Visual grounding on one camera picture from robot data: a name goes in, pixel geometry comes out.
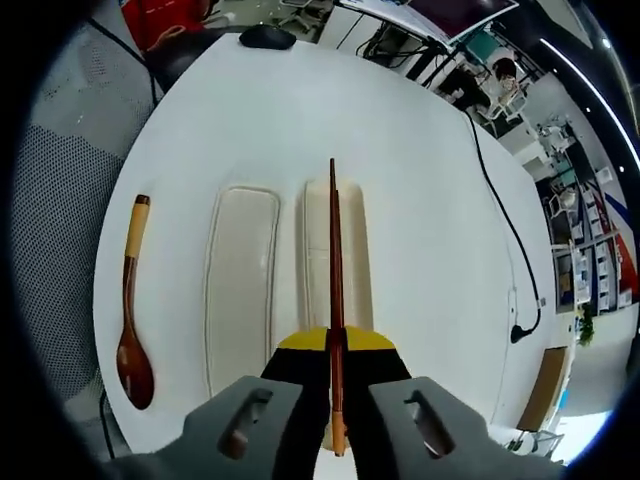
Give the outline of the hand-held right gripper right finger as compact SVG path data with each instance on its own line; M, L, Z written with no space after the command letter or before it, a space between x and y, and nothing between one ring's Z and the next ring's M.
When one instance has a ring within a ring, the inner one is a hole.
M344 413L360 479L493 479L484 419L434 380L413 377L393 343L348 327Z

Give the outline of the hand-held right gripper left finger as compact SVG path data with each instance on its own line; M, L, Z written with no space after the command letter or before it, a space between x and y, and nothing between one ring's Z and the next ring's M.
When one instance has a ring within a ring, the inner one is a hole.
M190 413L190 479L311 479L329 423L328 330L281 341L262 374L244 376Z

